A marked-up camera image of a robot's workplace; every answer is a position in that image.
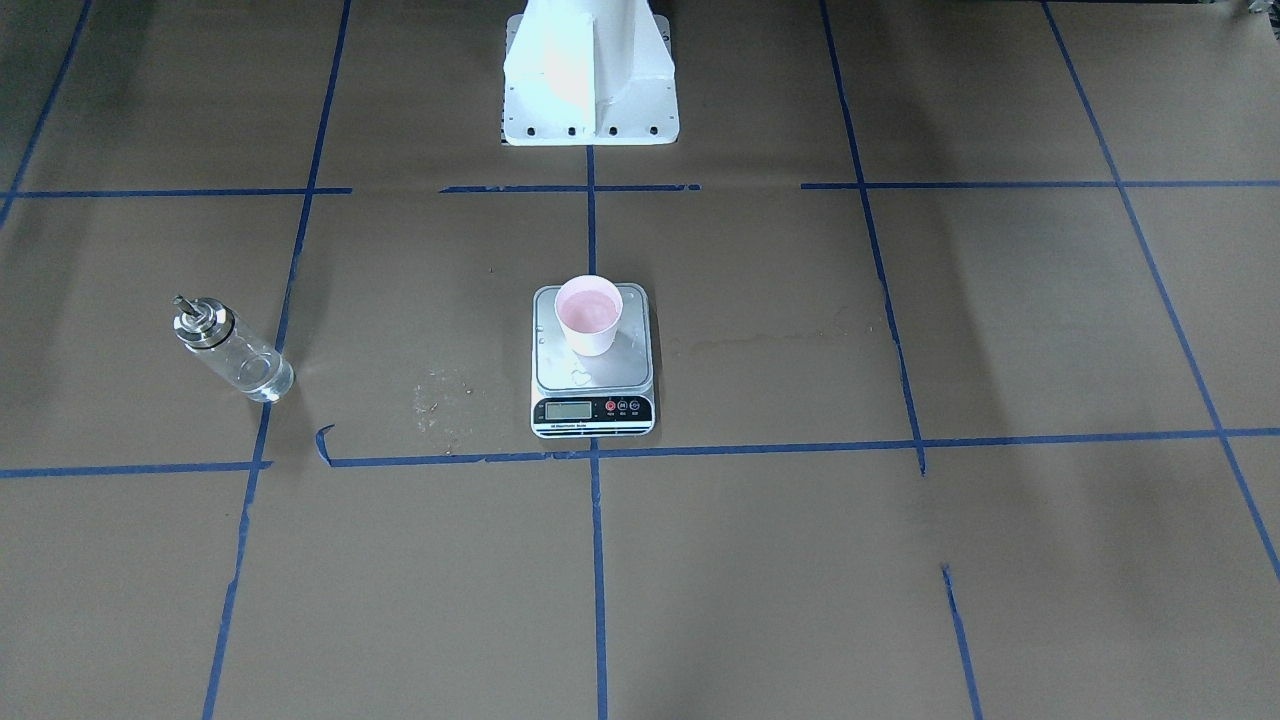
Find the white digital kitchen scale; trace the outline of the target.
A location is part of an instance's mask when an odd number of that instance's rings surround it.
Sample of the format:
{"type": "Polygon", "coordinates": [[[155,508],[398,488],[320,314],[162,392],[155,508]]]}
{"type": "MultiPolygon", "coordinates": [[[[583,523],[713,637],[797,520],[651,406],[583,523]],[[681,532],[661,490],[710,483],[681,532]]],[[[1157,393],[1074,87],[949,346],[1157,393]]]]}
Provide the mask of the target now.
{"type": "Polygon", "coordinates": [[[584,356],[556,318],[559,286],[532,296],[530,428],[541,438],[644,436],[657,425],[649,297],[620,283],[618,329],[603,354],[584,356]]]}

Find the pink paper cup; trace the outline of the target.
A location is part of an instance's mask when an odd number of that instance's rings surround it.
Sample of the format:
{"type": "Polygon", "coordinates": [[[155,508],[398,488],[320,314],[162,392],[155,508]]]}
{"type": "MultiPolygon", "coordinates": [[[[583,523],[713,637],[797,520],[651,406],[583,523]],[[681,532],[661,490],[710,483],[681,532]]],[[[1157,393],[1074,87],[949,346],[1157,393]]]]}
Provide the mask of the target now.
{"type": "Polygon", "coordinates": [[[607,278],[577,275],[556,291],[553,309],[570,348],[580,356],[598,357],[614,343],[625,301],[607,278]]]}

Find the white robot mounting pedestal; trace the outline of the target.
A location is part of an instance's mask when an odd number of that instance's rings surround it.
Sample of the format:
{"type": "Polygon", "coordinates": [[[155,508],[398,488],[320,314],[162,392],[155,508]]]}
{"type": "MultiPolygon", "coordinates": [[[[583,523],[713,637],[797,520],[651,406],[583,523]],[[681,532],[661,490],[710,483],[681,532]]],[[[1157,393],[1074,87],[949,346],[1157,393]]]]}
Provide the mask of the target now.
{"type": "Polygon", "coordinates": [[[648,1],[529,1],[506,22],[511,146],[655,146],[681,132],[669,20],[648,1]]]}

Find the glass sauce bottle metal pourer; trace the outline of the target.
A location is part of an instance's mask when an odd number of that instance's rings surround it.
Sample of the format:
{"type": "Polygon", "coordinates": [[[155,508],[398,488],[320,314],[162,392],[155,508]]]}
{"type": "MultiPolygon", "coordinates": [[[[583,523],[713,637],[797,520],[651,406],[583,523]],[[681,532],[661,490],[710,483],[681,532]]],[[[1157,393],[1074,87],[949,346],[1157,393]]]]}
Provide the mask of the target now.
{"type": "Polygon", "coordinates": [[[293,366],[246,325],[225,304],[211,297],[177,295],[173,332],[186,350],[242,395],[274,404],[294,384],[293,366]]]}

